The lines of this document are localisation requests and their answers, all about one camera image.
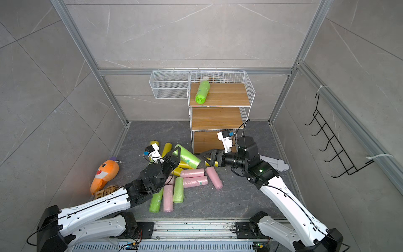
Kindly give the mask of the green roll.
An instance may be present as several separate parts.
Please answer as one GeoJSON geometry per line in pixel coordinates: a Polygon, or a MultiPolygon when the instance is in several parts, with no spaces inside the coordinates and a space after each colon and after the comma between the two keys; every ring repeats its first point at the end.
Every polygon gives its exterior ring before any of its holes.
{"type": "Polygon", "coordinates": [[[163,191],[164,189],[161,189],[158,193],[153,194],[151,202],[150,202],[150,207],[149,207],[149,212],[151,213],[158,213],[160,211],[162,199],[163,199],[163,191]]]}
{"type": "Polygon", "coordinates": [[[201,163],[201,160],[180,144],[177,144],[175,147],[181,147],[181,161],[186,162],[191,167],[193,167],[193,169],[197,169],[197,167],[201,163]]]}
{"type": "Polygon", "coordinates": [[[195,96],[195,101],[199,105],[203,105],[207,99],[208,93],[210,91],[211,84],[208,81],[200,82],[196,96],[195,96]]]}
{"type": "Polygon", "coordinates": [[[184,201],[184,179],[177,177],[174,183],[173,202],[182,203],[184,201]]]}

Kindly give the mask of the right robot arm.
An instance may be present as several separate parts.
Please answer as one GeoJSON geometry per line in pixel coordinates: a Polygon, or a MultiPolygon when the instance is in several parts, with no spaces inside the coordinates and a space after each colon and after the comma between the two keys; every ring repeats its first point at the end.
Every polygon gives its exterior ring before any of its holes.
{"type": "Polygon", "coordinates": [[[211,149],[200,157],[219,167],[240,169],[246,178],[267,196],[290,226],[279,223],[264,212],[250,219],[250,228],[258,236],[273,238],[292,252],[338,252],[343,245],[343,235],[336,228],[327,228],[311,214],[288,189],[278,171],[261,159],[258,146],[250,136],[237,141],[237,152],[211,149]]]}

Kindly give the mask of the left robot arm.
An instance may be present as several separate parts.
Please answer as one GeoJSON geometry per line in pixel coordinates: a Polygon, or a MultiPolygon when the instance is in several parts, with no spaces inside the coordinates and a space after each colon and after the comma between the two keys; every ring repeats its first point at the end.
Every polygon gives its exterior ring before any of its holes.
{"type": "Polygon", "coordinates": [[[36,250],[64,252],[77,237],[74,232],[86,224],[147,202],[168,184],[168,177],[178,167],[181,154],[181,148],[176,147],[165,157],[154,158],[137,179],[107,196],[62,210],[57,205],[48,207],[37,226],[36,250]]]}

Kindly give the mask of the yellow roll middle horizontal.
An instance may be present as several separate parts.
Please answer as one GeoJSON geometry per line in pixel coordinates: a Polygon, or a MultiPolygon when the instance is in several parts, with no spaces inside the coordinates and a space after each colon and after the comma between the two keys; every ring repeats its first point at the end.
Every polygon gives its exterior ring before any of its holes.
{"type": "Polygon", "coordinates": [[[187,163],[184,162],[184,161],[181,161],[181,162],[179,163],[178,167],[179,167],[179,168],[182,168],[182,169],[193,169],[193,167],[191,167],[189,164],[187,164],[187,163]]]}

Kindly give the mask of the yellow roll diagonal centre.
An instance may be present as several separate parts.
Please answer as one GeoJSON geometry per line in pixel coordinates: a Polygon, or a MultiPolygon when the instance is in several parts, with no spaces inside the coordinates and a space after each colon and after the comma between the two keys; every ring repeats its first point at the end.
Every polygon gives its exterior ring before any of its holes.
{"type": "Polygon", "coordinates": [[[177,167],[172,171],[172,174],[175,176],[181,176],[181,172],[183,171],[183,168],[177,167]]]}

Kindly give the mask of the pink roll right diagonal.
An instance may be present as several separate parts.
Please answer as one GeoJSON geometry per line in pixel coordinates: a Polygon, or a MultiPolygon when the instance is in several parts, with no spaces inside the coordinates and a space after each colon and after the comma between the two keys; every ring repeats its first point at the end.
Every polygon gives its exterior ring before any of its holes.
{"type": "Polygon", "coordinates": [[[223,187],[222,181],[218,176],[214,167],[207,167],[205,169],[208,177],[210,178],[211,182],[213,183],[216,190],[220,190],[223,187]]]}

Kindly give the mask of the pink roll upper centre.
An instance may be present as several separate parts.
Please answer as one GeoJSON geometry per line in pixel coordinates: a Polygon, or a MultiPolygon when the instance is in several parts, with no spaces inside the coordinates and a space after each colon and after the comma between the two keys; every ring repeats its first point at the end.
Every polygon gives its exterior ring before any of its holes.
{"type": "Polygon", "coordinates": [[[205,175],[204,169],[190,169],[190,170],[182,170],[180,172],[180,177],[183,178],[200,177],[204,175],[205,175]]]}

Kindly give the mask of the pink roll left horizontal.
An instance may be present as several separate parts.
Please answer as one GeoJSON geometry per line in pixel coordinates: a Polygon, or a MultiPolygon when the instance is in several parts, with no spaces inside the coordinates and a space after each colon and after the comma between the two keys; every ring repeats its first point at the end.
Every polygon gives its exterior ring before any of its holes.
{"type": "Polygon", "coordinates": [[[165,182],[165,185],[174,185],[174,182],[175,182],[175,177],[172,176],[172,175],[170,175],[170,176],[167,178],[167,180],[166,180],[166,182],[165,182]]]}

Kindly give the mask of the pink roll lower centre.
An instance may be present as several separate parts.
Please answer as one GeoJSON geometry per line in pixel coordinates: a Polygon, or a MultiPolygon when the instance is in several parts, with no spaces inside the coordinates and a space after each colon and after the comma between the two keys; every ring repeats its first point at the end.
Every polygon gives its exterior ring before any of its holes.
{"type": "Polygon", "coordinates": [[[191,177],[191,178],[184,178],[183,179],[183,187],[186,188],[193,188],[197,186],[203,186],[208,184],[207,176],[199,176],[199,177],[191,177]]]}

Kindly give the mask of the pink roll bottom upright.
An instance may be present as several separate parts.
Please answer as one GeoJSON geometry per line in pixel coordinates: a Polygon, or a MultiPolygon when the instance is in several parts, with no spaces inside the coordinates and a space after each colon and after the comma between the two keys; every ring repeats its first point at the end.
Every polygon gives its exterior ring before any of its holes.
{"type": "Polygon", "coordinates": [[[173,202],[173,185],[166,185],[163,192],[163,211],[164,213],[170,213],[174,210],[173,202]]]}

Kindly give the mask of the white round paddle object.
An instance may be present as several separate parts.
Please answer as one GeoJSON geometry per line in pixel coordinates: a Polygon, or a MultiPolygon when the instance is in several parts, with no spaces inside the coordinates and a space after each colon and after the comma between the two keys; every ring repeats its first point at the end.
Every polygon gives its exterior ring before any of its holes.
{"type": "Polygon", "coordinates": [[[289,170],[289,165],[286,164],[283,160],[281,159],[274,159],[271,157],[267,157],[267,156],[260,156],[260,159],[268,162],[275,170],[279,171],[279,172],[285,172],[287,170],[289,170]]]}

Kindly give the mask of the brown patterned flat item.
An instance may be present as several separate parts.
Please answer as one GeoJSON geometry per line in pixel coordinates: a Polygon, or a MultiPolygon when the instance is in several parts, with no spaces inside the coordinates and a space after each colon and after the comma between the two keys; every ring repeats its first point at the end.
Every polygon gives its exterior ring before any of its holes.
{"type": "Polygon", "coordinates": [[[117,191],[119,188],[120,187],[117,185],[110,185],[110,186],[106,187],[105,189],[97,191],[94,195],[94,199],[97,200],[104,196],[110,195],[110,194],[114,193],[115,191],[117,191]]]}

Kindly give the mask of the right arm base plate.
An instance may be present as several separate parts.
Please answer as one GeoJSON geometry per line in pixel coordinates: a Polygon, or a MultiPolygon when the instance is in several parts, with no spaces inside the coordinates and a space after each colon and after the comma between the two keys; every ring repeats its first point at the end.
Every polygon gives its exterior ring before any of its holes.
{"type": "Polygon", "coordinates": [[[258,229],[256,224],[250,222],[236,222],[232,231],[238,239],[270,239],[270,236],[265,236],[258,229]]]}

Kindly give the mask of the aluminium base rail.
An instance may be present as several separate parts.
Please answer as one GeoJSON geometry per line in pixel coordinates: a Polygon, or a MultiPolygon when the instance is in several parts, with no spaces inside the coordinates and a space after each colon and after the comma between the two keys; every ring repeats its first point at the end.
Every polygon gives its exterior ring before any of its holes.
{"type": "MultiPolygon", "coordinates": [[[[188,220],[140,220],[139,222],[154,222],[154,230],[151,239],[133,239],[125,238],[122,235],[118,237],[109,236],[105,240],[116,244],[119,240],[124,241],[260,241],[267,239],[238,239],[232,231],[236,222],[250,222],[248,219],[188,219],[188,220]]],[[[301,224],[292,225],[289,220],[275,219],[265,216],[257,224],[258,229],[265,236],[279,242],[303,241],[304,231],[308,232],[308,238],[321,240],[326,233],[327,227],[319,222],[309,220],[301,224]]]]}

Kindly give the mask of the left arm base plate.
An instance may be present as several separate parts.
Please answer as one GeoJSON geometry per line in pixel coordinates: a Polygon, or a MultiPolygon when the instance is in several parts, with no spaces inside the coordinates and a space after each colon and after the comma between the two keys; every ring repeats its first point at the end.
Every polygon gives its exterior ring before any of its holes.
{"type": "Polygon", "coordinates": [[[133,238],[133,239],[151,239],[153,230],[154,230],[154,222],[139,222],[136,224],[130,224],[124,233],[122,234],[125,238],[133,238]]]}

